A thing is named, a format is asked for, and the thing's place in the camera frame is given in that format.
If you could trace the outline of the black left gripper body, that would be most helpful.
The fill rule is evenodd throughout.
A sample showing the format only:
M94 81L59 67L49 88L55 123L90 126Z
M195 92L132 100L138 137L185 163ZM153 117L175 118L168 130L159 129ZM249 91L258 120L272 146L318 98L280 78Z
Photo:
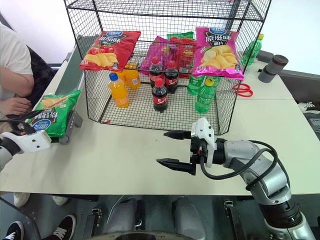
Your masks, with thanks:
M26 132L24 130L24 123L25 122L21 121L21 120L10 120L9 121L9 125L11 126L11 128L20 134L26 134Z

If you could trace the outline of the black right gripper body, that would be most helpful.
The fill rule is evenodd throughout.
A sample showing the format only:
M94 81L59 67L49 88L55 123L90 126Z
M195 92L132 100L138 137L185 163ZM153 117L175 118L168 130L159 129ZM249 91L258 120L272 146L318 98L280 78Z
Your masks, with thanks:
M193 137L190 142L190 160L191 164L190 174L196 175L196 165L200 165L201 161L203 163L207 162L208 148L207 142L204 139L199 139L198 137Z

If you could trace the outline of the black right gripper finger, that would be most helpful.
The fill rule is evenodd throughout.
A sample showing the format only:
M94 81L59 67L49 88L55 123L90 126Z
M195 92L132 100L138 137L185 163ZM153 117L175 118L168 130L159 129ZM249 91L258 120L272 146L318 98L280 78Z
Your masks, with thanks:
M184 140L184 139L191 139L191 132L185 130L171 130L167 131L163 134L166 137L176 139L176 140Z
M173 171L185 172L191 175L196 174L196 165L192 163L180 162L178 159L161 158L156 160L159 164Z

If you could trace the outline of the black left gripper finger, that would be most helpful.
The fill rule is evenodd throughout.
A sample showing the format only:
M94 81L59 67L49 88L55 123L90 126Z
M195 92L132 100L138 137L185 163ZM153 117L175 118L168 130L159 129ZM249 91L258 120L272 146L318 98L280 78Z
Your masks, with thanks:
M36 133L37 131L27 122L24 123L24 131L27 135Z
M34 110L34 111L26 112L24 114L19 114L19 115L8 114L8 115L6 115L6 117L11 120L27 120L27 119L34 118L35 116L39 115L42 112L43 112L43 110Z

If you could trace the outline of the person's bare hand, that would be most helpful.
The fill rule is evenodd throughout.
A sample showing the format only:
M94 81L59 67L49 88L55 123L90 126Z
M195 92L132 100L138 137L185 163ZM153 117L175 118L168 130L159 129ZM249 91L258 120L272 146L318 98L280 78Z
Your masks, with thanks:
M24 97L11 97L0 101L0 111L4 115L22 115L32 109L32 103Z

